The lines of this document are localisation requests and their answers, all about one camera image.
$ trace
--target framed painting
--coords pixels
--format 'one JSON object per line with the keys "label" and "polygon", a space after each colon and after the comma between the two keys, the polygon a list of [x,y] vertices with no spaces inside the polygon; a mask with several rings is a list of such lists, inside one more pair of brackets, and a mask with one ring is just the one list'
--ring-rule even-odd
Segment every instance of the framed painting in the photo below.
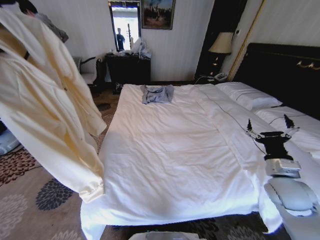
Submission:
{"label": "framed painting", "polygon": [[172,30],[176,0],[141,0],[143,29]]}

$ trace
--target mirror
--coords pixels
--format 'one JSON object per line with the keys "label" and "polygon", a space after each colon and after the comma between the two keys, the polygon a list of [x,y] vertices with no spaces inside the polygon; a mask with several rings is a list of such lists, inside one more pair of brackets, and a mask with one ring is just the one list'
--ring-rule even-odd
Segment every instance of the mirror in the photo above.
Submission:
{"label": "mirror", "polygon": [[141,36],[139,0],[109,0],[116,50],[130,50]]}

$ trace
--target white bedsheet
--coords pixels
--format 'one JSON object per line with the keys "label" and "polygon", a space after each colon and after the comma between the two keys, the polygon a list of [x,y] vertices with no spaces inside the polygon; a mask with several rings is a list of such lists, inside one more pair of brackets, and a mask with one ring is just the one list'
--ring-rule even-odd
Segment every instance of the white bedsheet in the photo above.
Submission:
{"label": "white bedsheet", "polygon": [[[105,225],[168,224],[257,210],[273,232],[282,220],[264,193],[264,154],[240,127],[249,117],[257,132],[274,131],[211,84],[174,87],[171,104],[148,105],[139,86],[125,85],[99,154],[105,195],[81,206],[86,237],[99,239]],[[318,187],[320,166],[294,144],[287,146],[308,166],[305,183]]]}

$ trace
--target lampshade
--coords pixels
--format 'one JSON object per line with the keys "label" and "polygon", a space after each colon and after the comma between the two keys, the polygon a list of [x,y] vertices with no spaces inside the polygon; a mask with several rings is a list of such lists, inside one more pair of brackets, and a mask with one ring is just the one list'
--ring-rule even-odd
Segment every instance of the lampshade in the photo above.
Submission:
{"label": "lampshade", "polygon": [[231,53],[231,40],[233,32],[220,32],[214,44],[210,47],[209,52],[217,54]]}

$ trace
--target carpet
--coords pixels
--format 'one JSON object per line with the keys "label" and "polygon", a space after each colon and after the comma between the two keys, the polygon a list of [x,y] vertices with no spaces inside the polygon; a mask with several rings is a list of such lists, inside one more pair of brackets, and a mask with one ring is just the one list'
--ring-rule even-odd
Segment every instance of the carpet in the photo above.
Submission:
{"label": "carpet", "polygon": [[[110,90],[94,96],[108,126],[118,100]],[[95,138],[99,149],[106,132]],[[25,148],[0,157],[0,240],[83,240],[81,202]],[[283,227],[269,235],[263,234],[266,230],[254,212],[166,225],[107,226],[101,239],[128,240],[135,233],[174,231],[197,233],[207,240],[290,240]]]}

